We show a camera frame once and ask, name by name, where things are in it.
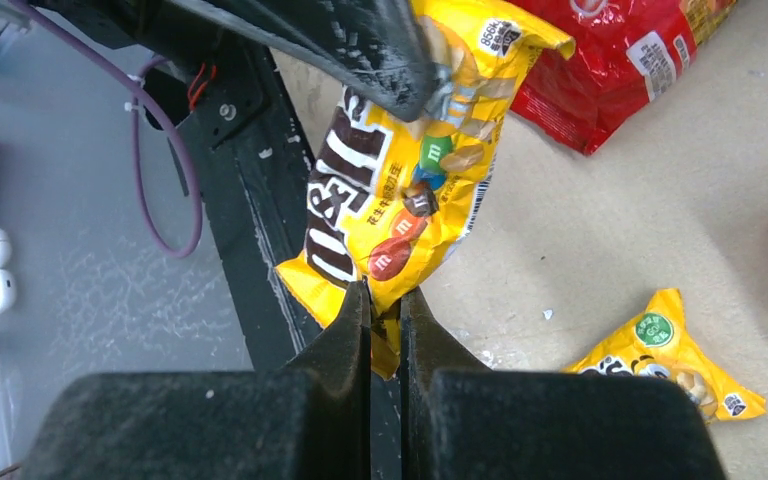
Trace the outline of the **yellow M&M's bag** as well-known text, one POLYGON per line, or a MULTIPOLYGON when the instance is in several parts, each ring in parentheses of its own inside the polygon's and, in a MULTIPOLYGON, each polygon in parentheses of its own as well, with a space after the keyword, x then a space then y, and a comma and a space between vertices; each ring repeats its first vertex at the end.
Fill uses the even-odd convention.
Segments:
POLYGON ((765 398, 710 360, 690 336, 677 288, 657 290, 641 313, 563 371, 671 381, 685 391, 708 423, 749 420, 767 413, 765 398))
POLYGON ((371 368, 400 363, 399 300, 470 233, 492 178, 506 113, 540 55, 571 57, 574 38, 506 1, 417 1, 442 96, 404 122, 345 88, 307 184, 299 255, 285 287, 322 327, 348 285, 367 284, 371 368))

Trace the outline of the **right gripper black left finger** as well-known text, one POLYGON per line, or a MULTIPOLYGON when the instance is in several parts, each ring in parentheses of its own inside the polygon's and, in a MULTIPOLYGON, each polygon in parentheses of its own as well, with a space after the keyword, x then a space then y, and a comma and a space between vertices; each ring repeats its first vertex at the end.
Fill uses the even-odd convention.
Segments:
POLYGON ((25 479, 366 479, 371 301, 268 372, 100 373, 69 385, 21 466, 25 479))

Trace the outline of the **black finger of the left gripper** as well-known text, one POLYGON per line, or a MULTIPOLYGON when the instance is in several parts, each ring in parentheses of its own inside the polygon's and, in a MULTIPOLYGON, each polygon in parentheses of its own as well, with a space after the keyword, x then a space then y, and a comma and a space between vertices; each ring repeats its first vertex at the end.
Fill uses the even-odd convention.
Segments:
POLYGON ((181 1, 226 30, 312 65, 397 119, 421 117, 436 89, 408 1, 181 1))

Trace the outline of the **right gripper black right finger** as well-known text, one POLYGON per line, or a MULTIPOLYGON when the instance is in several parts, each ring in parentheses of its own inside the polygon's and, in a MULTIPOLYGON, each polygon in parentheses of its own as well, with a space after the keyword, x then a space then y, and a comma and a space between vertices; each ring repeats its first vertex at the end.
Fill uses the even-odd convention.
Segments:
POLYGON ((400 302, 406 479, 722 479, 696 408, 665 380, 488 368, 400 302))

